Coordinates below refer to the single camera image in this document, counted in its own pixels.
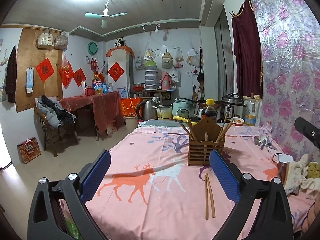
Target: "pink thermos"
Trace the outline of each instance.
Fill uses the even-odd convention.
[[[169,90],[170,89],[170,84],[171,84],[171,77],[167,73],[167,71],[162,72],[162,77],[161,77],[161,85],[163,90]]]

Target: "fan blade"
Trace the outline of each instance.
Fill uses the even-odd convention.
[[[107,27],[107,21],[102,20],[101,28],[106,28]]]
[[[110,17],[116,17],[116,16],[126,15],[126,14],[127,14],[127,13],[118,13],[118,14],[110,15]]]
[[[88,18],[97,18],[97,19],[100,19],[102,17],[102,15],[94,14],[94,13],[85,13],[84,16]]]

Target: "panda plush toy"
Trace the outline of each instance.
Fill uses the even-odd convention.
[[[116,40],[115,48],[125,46],[124,38],[120,37]]]

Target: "gray jacket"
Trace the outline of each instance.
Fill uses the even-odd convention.
[[[55,106],[58,109],[64,110],[60,105],[60,103],[56,100],[56,98],[49,98],[49,99],[55,104]],[[57,118],[57,114],[55,113],[55,111],[52,108],[42,104],[41,97],[38,98],[37,110],[40,114],[45,115],[45,117],[49,122],[49,125],[51,125],[53,128],[58,129],[61,125],[63,125],[63,123],[60,122],[59,119]],[[76,116],[73,114],[71,115],[72,115],[73,121],[75,121]]]

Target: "red tablecloth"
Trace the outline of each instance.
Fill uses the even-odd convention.
[[[95,123],[100,133],[104,133],[109,124],[114,121],[116,121],[115,126],[117,128],[123,125],[119,107],[120,100],[121,96],[119,92],[110,92],[88,97],[76,96],[63,98],[60,100],[60,104],[65,110],[69,112],[76,111],[81,107],[93,104],[93,115]]]

